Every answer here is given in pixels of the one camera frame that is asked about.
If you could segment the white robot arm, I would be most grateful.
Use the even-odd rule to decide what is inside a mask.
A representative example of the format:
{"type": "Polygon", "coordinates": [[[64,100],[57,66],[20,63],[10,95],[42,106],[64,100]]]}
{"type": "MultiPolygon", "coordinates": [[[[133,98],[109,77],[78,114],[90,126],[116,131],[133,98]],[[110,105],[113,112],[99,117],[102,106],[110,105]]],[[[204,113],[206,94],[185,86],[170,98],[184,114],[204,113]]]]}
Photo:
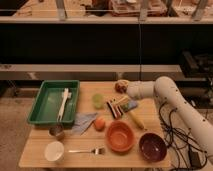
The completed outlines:
{"type": "Polygon", "coordinates": [[[157,95],[177,109],[184,123],[191,129],[193,137],[207,154],[213,157],[213,125],[207,121],[192,105],[190,105],[176,83],[167,76],[155,81],[134,81],[127,86],[127,94],[132,99],[151,98],[157,95]]]}

